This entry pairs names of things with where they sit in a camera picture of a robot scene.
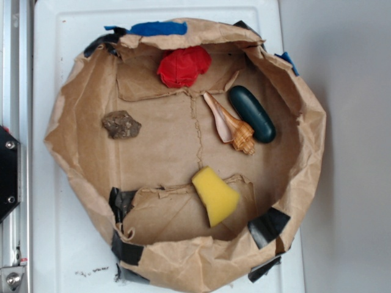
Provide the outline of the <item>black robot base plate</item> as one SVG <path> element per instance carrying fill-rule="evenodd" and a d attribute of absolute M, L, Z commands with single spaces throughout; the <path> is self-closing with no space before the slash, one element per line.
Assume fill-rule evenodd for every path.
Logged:
<path fill-rule="evenodd" d="M 1 126 L 1 223 L 20 203 L 20 143 Z"/>

